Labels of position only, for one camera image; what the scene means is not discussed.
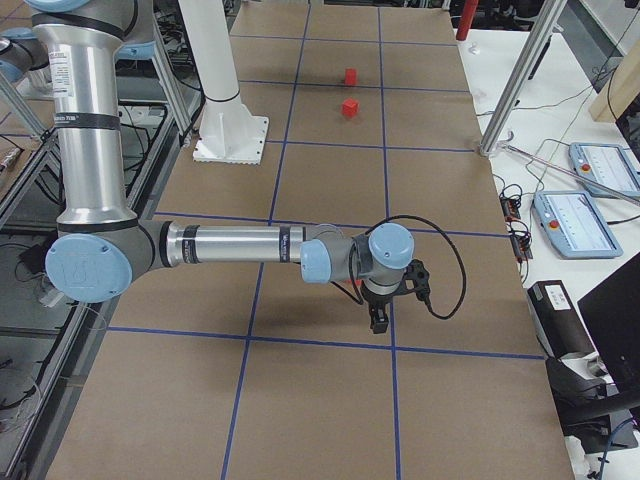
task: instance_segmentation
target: brown cardboard floor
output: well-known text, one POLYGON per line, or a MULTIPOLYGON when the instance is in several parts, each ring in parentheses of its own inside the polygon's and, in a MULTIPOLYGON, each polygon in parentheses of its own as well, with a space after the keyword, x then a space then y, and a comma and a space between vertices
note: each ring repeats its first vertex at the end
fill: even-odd
MULTIPOLYGON (((49 478, 573 478, 448 15, 244 3, 233 34, 243 99, 271 118, 262 164, 185 149, 157 218, 350 235, 421 215, 459 247, 467 300, 443 322, 399 299, 373 336, 295 265, 153 272, 123 296, 49 478), (361 86, 340 85, 354 65, 361 86)), ((445 312, 455 259, 407 226, 445 312)))

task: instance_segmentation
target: wire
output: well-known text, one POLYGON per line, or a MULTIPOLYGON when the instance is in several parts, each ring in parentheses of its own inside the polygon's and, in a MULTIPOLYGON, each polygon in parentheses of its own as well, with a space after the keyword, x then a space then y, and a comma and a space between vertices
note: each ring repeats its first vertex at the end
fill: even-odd
POLYGON ((418 217, 416 215, 393 215, 391 217, 385 218, 384 220, 378 222, 377 224, 375 224, 373 227, 369 228, 366 232, 365 235, 369 235, 372 231, 374 231, 376 228, 378 228, 380 225, 383 225, 385 223, 388 223, 392 220, 415 220, 418 222, 422 222, 425 225, 429 225, 430 227, 432 227, 433 229, 436 230, 436 232, 438 232, 442 238, 444 238, 444 240, 449 244, 449 247, 451 247, 451 250, 453 251, 453 254, 456 257, 456 260, 458 261, 458 266, 460 267, 460 274, 462 276, 462 285, 461 285, 461 289, 460 289, 460 297, 458 298, 458 301, 456 302, 455 306, 453 307, 453 309, 451 309, 451 311, 446 314, 446 315, 441 315, 439 313, 436 313, 432 306, 431 306, 431 300, 429 297, 427 297, 427 299, 425 300, 425 303, 427 305, 427 310, 429 310, 429 313, 431 315, 433 315, 434 317, 436 317, 437 319, 440 320, 448 320, 451 317, 453 317, 456 312, 458 311, 458 309, 462 306, 462 302, 464 302, 464 298, 467 294, 467 271, 464 267, 464 262, 462 261, 462 257, 460 256, 460 252, 458 251, 458 248, 456 247, 456 245, 453 243, 453 241, 451 240, 451 238, 449 238, 449 235, 447 235, 447 233, 442 230, 442 228, 440 228, 438 225, 436 225, 434 222, 432 222, 431 220, 427 220, 426 218, 422 218, 422 217, 418 217))
POLYGON ((356 285, 357 275, 354 275, 353 273, 353 254, 355 253, 355 251, 356 251, 356 244, 354 243, 351 245, 351 250, 349 250, 349 280, 351 281, 351 286, 353 287, 353 291, 355 292, 356 296, 354 297, 351 294, 351 292, 349 292, 346 288, 344 288, 339 283, 331 282, 331 285, 333 285, 338 290, 343 292, 345 295, 347 295, 351 300, 353 300, 358 305, 364 305, 364 298, 362 298, 362 294, 360 293, 360 290, 358 290, 358 286, 356 285))
POLYGON ((2 247, 19 247, 19 248, 24 248, 25 250, 28 250, 32 247, 32 245, 25 245, 23 243, 16 243, 16 242, 7 242, 7 243, 0 243, 0 248, 2 247))
POLYGON ((138 139, 138 142, 140 142, 140 148, 142 149, 142 151, 140 152, 140 155, 144 155, 145 152, 146 152, 146 149, 144 148, 144 144, 142 143, 142 139, 140 138, 140 135, 138 134, 138 129, 140 127, 135 127, 133 125, 133 117, 131 116, 131 112, 129 111, 129 109, 127 107, 124 107, 124 111, 127 112, 127 115, 129 116, 129 121, 131 122, 131 125, 126 125, 126 126, 133 128, 133 133, 136 134, 136 138, 138 139))
MULTIPOLYGON (((582 90, 580 90, 575 95, 571 95, 570 97, 564 98, 564 99, 560 100, 559 102, 552 103, 552 104, 549 104, 549 105, 539 105, 537 107, 515 107, 513 110, 541 110, 543 108, 554 108, 554 107, 557 107, 559 105, 562 105, 564 102, 568 102, 569 100, 573 100, 574 98, 579 97, 584 92, 586 92, 587 90, 590 90, 592 88, 593 88, 593 86, 591 84, 589 84, 588 87, 583 88, 582 90)), ((487 110, 486 112, 478 113, 476 116, 477 117, 484 117, 486 115, 493 115, 494 113, 496 113, 495 110, 487 110)))
POLYGON ((621 223, 632 222, 640 218, 640 215, 636 215, 635 217, 625 218, 624 220, 612 220, 607 222, 607 225, 620 225, 621 223))
POLYGON ((611 435, 609 435, 609 439, 607 440, 607 446, 604 448, 604 452, 602 453, 602 457, 600 458, 600 471, 598 472, 598 480, 602 480, 604 476, 604 466, 607 463, 607 455, 609 454, 609 450, 613 445, 613 440, 616 438, 616 435, 620 430, 624 428, 625 425, 634 421, 634 418, 627 418, 624 422, 621 422, 616 428, 613 429, 611 435))
POLYGON ((14 142, 13 140, 11 140, 9 137, 7 137, 6 135, 2 135, 0 134, 0 138, 2 138, 3 140, 6 140, 7 142, 9 142, 11 145, 13 145, 16 148, 19 148, 21 151, 24 152, 24 148, 22 148, 20 145, 18 145, 16 142, 14 142))

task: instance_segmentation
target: aluminum rod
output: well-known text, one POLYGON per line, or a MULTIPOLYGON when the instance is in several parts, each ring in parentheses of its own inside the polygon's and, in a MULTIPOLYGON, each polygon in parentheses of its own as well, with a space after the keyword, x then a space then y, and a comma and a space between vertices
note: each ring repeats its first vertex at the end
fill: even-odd
POLYGON ((11 106, 12 113, 22 122, 29 135, 35 138, 41 138, 44 135, 47 128, 2 74, 0 74, 0 96, 2 96, 7 105, 11 106))
POLYGON ((541 163, 542 165, 545 165, 549 168, 551 168, 552 170, 556 170, 558 172, 564 173, 565 175, 568 175, 574 179, 576 179, 577 181, 581 182, 581 183, 588 183, 589 185, 591 185, 592 187, 596 187, 600 190, 604 190, 605 192, 607 192, 608 194, 619 198, 620 200, 624 200, 626 202, 629 202, 633 205, 635 205, 636 207, 640 207, 640 200, 638 200, 637 198, 633 198, 630 197, 629 195, 625 195, 624 193, 620 193, 617 190, 614 190, 612 188, 607 187, 606 185, 602 185, 601 183, 598 183, 594 180, 591 180, 589 178, 584 178, 581 177, 580 175, 572 172, 571 170, 567 170, 566 168, 562 168, 558 165, 554 165, 551 162, 548 162, 547 160, 544 160, 543 158, 540 157, 536 157, 535 155, 532 155, 528 152, 525 152, 524 150, 520 150, 518 147, 514 147, 513 145, 507 145, 507 144, 502 144, 500 145, 499 148, 502 148, 504 150, 508 150, 510 152, 514 152, 517 153, 518 155, 521 155, 525 158, 528 158, 529 160, 533 160, 534 162, 538 162, 541 163))
POLYGON ((155 18, 153 19, 153 39, 156 43, 155 53, 152 59, 153 66, 156 69, 160 85, 167 97, 167 101, 169 102, 173 116, 176 119, 180 133, 188 134, 187 130, 189 130, 191 118, 189 117, 187 104, 180 92, 178 82, 173 76, 169 57, 167 56, 167 51, 164 48, 162 34, 160 33, 160 28, 158 27, 158 22, 156 22, 155 18))
POLYGON ((303 241, 303 227, 181 227, 174 223, 167 234, 167 258, 174 266, 201 262, 282 262, 286 242, 288 261, 299 262, 303 241))
POLYGON ((546 0, 543 4, 538 19, 533 26, 533 30, 531 30, 529 38, 527 38, 527 42, 522 48, 520 57, 513 68, 513 72, 511 72, 509 81, 502 92, 495 112, 482 137, 479 147, 481 155, 489 156, 493 151, 500 132, 502 132, 518 100, 518 95, 520 95, 522 91, 524 82, 533 70, 533 66, 542 53, 544 45, 553 32, 553 27, 566 3, 567 0, 546 0))

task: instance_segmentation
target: grid line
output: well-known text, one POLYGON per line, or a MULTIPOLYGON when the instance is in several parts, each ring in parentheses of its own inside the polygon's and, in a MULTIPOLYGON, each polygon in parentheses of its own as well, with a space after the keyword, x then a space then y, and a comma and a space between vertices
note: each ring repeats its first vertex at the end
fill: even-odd
MULTIPOLYGON (((318 147, 347 147, 347 148, 373 148, 382 150, 382 145, 362 145, 351 143, 324 143, 324 142, 304 142, 298 140, 267 140, 267 143, 277 143, 279 145, 311 145, 318 147)), ((448 152, 448 153, 475 153, 472 148, 441 148, 441 147, 400 147, 387 145, 387 150, 411 150, 417 152, 448 152)))
POLYGON ((299 85, 303 87, 331 87, 344 88, 345 90, 353 88, 367 88, 373 90, 408 90, 412 92, 442 92, 442 93, 471 93, 469 90, 457 90, 448 88, 426 88, 426 87, 385 87, 383 85, 358 85, 351 87, 344 83, 313 83, 313 82, 285 82, 282 80, 238 80, 239 83, 255 83, 259 85, 299 85))
POLYGON ((236 38, 256 38, 256 39, 273 39, 273 40, 307 40, 314 42, 344 42, 344 43, 375 43, 375 44, 391 44, 391 45, 424 45, 428 47, 457 47, 455 43, 438 43, 438 42, 400 42, 400 41, 382 41, 378 40, 352 40, 339 38, 302 38, 302 37, 283 37, 279 35, 242 35, 232 34, 231 37, 236 38))
MULTIPOLYGON (((216 332, 195 332, 189 330, 167 330, 158 328, 142 328, 142 327, 126 327, 126 326, 109 326, 107 328, 111 332, 121 333, 140 333, 146 335, 168 335, 177 337, 200 337, 214 338, 219 340, 240 340, 264 343, 286 343, 291 345, 311 345, 329 348, 351 348, 361 350, 388 350, 393 348, 390 345, 376 345, 373 343, 355 343, 355 342, 336 342, 325 340, 310 340, 305 338, 285 338, 285 337, 266 337, 256 335, 234 335, 230 333, 216 332)), ((507 352, 482 352, 477 350, 454 350, 447 348, 429 348, 429 347, 403 347, 397 346, 395 350, 398 352, 428 354, 428 355, 452 355, 458 357, 483 357, 483 358, 501 358, 512 360, 544 360, 542 355, 534 355, 528 353, 507 353, 507 352)))
MULTIPOLYGON (((279 186, 280 186, 280 177, 282 175, 282 167, 283 167, 283 163, 284 163, 284 157, 285 157, 285 152, 287 149, 287 138, 289 136, 289 128, 291 126, 291 117, 293 114, 293 105, 295 103, 295 98, 296 98, 296 89, 297 89, 297 82, 298 82, 298 78, 300 77, 300 66, 302 65, 302 55, 304 52, 304 37, 306 37, 307 35, 307 28, 309 27, 309 16, 311 14, 311 6, 309 5, 307 7, 307 15, 306 15, 306 19, 305 19, 305 24, 304 24, 304 33, 302 35, 302 42, 300 42, 300 55, 298 57, 298 65, 296 67, 296 76, 295 76, 295 84, 293 85, 293 89, 291 92, 291 103, 289 104, 289 116, 287 118, 287 125, 285 128, 285 132, 284 132, 284 141, 283 141, 283 145, 282 145, 282 151, 280 152, 280 161, 278 163, 278 173, 276 174, 276 180, 275 180, 275 185, 273 188, 273 198, 271 200, 271 208, 269 211, 269 219, 267 221, 267 225, 272 225, 273 224, 273 214, 275 211, 275 207, 276 207, 276 201, 278 198, 278 190, 279 190, 279 186)), ((247 361, 249 358, 249 350, 251 349, 251 336, 253 333, 253 325, 255 322, 255 318, 256 318, 256 310, 257 310, 257 306, 258 306, 258 300, 260 298, 260 291, 262 289, 262 280, 263 280, 263 273, 264 273, 264 263, 260 264, 260 270, 258 271, 258 280, 256 282, 256 290, 255 290, 255 295, 253 298, 253 305, 251 308, 251 320, 249 321, 249 328, 247 330, 247 339, 245 341, 245 346, 244 346, 244 353, 243 353, 243 357, 242 357, 242 365, 240 367, 240 374, 239 374, 239 378, 238 378, 238 387, 236 390, 236 397, 234 400, 234 404, 233 404, 233 411, 231 414, 231 422, 229 424, 229 435, 227 437, 227 447, 225 450, 225 455, 224 455, 224 461, 223 461, 223 465, 222 465, 222 472, 220 474, 220 480, 226 480, 227 478, 227 472, 228 472, 228 468, 229 468, 229 461, 231 459, 231 449, 233 448, 233 436, 235 433, 235 426, 236 426, 236 421, 238 418, 238 410, 240 408, 240 400, 241 400, 241 396, 242 396, 242 387, 244 385, 244 378, 245 378, 245 374, 246 374, 246 368, 247 368, 247 361)))
MULTIPOLYGON (((391 216, 389 202, 389 163, 387 161, 387 122, 384 110, 384 53, 382 51, 382 14, 377 8, 378 16, 378 51, 380 54, 380 104, 382 116, 382 158, 384 163, 384 205, 385 214, 391 216)), ((393 302, 389 305, 389 330, 391 337, 391 390, 393 398, 393 440, 395 451, 396 480, 402 480, 402 455, 400 450, 400 409, 398 402, 398 358, 396 355, 396 322, 393 302)))

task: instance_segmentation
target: red cube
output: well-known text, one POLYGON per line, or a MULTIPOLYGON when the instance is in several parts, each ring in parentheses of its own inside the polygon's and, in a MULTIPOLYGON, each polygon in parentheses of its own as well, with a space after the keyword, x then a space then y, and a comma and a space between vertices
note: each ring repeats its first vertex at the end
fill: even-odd
POLYGON ((358 83, 358 71, 355 68, 347 68, 344 71, 344 84, 355 87, 358 83))
POLYGON ((342 114, 345 117, 355 117, 358 114, 358 106, 360 104, 357 100, 353 98, 347 98, 344 102, 342 102, 342 114))

